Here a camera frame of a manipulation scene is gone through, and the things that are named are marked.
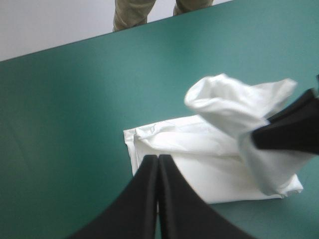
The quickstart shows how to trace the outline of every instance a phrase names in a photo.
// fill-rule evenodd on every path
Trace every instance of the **person's leg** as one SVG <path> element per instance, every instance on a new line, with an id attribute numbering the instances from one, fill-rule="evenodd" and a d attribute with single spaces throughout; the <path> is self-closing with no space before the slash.
<path id="1" fill-rule="evenodd" d="M 173 15 L 180 15 L 189 11 L 211 6 L 213 0 L 176 0 Z"/>
<path id="2" fill-rule="evenodd" d="M 147 22 L 156 0 L 115 0 L 113 31 L 127 29 Z"/>

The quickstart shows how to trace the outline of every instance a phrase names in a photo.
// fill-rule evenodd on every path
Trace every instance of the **white fabric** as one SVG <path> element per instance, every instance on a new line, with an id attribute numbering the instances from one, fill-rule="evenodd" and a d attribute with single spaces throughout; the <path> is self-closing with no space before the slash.
<path id="1" fill-rule="evenodd" d="M 146 154 L 171 154 L 208 203 L 282 198 L 303 187 L 295 174 L 312 155 L 258 150 L 251 131 L 267 125 L 292 94 L 290 79 L 248 86 L 222 74 L 189 89 L 185 104 L 198 115 L 124 131 L 133 173 Z"/>

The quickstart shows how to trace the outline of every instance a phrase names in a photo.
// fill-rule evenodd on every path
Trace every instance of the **table surface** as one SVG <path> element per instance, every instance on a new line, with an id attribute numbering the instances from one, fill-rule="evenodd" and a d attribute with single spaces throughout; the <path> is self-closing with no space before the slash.
<path id="1" fill-rule="evenodd" d="M 192 115 L 206 75 L 318 87 L 319 1 L 234 0 L 0 63 L 0 234 L 60 239 L 132 177 L 123 130 Z M 319 238 L 319 159 L 304 191 L 212 207 L 260 239 Z"/>

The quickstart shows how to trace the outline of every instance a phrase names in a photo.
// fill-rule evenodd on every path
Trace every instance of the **white towel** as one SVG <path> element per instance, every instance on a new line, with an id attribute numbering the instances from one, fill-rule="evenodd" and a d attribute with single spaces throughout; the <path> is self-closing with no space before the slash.
<path id="1" fill-rule="evenodd" d="M 146 154 L 171 154 L 207 203 L 283 198 L 303 189 L 295 174 L 313 155 L 258 150 L 251 131 L 267 125 L 292 94 L 285 79 L 248 86 L 225 74 L 192 86 L 185 104 L 198 115 L 124 131 L 135 174 Z"/>

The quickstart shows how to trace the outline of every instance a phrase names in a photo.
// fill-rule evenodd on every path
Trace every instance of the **folded white cloth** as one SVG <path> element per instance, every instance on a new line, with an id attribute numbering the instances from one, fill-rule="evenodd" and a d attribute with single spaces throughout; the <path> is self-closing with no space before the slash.
<path id="1" fill-rule="evenodd" d="M 124 131 L 133 174 L 146 154 L 171 154 L 207 203 L 282 198 L 303 187 L 295 174 L 313 155 L 258 150 L 251 131 L 267 125 L 292 94 L 290 79 L 248 86 L 225 74 L 192 86 L 185 104 L 198 115 Z"/>

